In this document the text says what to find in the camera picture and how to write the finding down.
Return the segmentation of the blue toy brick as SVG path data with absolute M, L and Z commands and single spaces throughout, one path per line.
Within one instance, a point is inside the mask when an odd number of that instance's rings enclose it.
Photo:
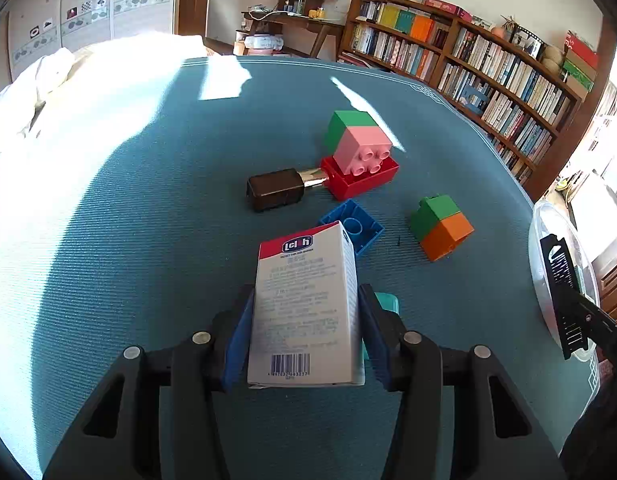
M 374 245 L 385 228 L 355 200 L 346 200 L 332 211 L 324 214 L 318 224 L 339 221 L 347 231 L 353 244 L 355 255 L 359 257 Z

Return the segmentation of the wooden desk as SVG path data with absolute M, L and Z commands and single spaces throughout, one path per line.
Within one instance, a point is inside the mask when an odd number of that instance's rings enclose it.
M 248 34 L 250 36 L 282 36 L 287 28 L 306 30 L 313 34 L 314 41 L 311 50 L 308 52 L 302 52 L 287 46 L 282 47 L 284 52 L 299 55 L 301 58 L 318 58 L 318 54 L 321 53 L 328 36 L 335 38 L 335 50 L 338 51 L 341 46 L 343 32 L 345 31 L 345 26 L 339 23 L 316 20 L 316 18 L 307 18 L 306 16 L 289 14 L 282 11 L 254 13 L 243 11 L 242 16 L 250 23 L 248 26 Z

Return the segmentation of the white red carton box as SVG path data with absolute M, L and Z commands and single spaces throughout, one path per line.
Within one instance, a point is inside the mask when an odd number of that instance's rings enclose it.
M 252 389 L 363 386 L 354 246 L 339 221 L 258 248 Z

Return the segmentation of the black comb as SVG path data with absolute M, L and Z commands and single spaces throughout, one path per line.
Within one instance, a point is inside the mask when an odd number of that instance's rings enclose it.
M 543 263 L 553 304 L 557 333 L 563 357 L 569 360 L 577 350 L 589 348 L 589 338 L 570 313 L 570 292 L 581 294 L 577 272 L 564 238 L 548 234 L 541 239 Z

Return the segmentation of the white bedding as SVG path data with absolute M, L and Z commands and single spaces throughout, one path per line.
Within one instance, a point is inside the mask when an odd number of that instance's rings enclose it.
M 77 143 L 140 133 L 182 64 L 208 54 L 199 36 L 141 32 L 28 66 L 0 92 L 0 218 Z

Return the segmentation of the white sliding wardrobe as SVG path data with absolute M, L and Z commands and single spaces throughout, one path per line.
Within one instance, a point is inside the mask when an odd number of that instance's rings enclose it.
M 173 30 L 174 0 L 16 0 L 8 16 L 11 76 L 44 55 Z

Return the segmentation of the green pink toy brick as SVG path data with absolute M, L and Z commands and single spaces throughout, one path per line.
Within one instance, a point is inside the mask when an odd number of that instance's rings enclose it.
M 345 176 L 377 174 L 391 155 L 392 143 L 367 112 L 335 110 L 325 144 Z

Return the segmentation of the green orange toy brick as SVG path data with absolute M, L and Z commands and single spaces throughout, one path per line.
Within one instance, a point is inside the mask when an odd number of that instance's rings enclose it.
M 448 195 L 425 197 L 409 217 L 411 231 L 431 262 L 450 255 L 475 228 Z

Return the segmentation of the red long toy brick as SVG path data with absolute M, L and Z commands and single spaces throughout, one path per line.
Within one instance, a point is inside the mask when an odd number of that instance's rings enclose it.
M 374 174 L 366 171 L 360 176 L 353 176 L 353 174 L 342 174 L 333 156 L 328 156 L 321 160 L 319 168 L 328 176 L 325 183 L 328 191 L 336 200 L 343 202 L 389 183 L 399 171 L 400 166 L 389 156 Z

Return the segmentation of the teal oval case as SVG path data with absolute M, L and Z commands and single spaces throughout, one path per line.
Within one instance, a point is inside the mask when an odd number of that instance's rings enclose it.
M 397 296 L 389 294 L 389 292 L 376 292 L 376 298 L 383 310 L 400 314 L 400 303 Z

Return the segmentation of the wooden bookshelf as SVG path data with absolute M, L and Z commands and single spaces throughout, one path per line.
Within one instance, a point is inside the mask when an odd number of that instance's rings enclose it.
M 533 199 L 551 187 L 580 142 L 585 88 L 569 63 L 550 70 L 532 53 L 457 11 L 409 0 L 351 0 L 340 60 L 415 79 L 487 136 Z

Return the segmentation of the brown lipstick tube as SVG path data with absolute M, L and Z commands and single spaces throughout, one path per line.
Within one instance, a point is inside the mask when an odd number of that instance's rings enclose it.
M 246 181 L 246 197 L 254 211 L 262 212 L 301 202 L 305 191 L 329 180 L 324 170 L 293 168 L 252 176 Z

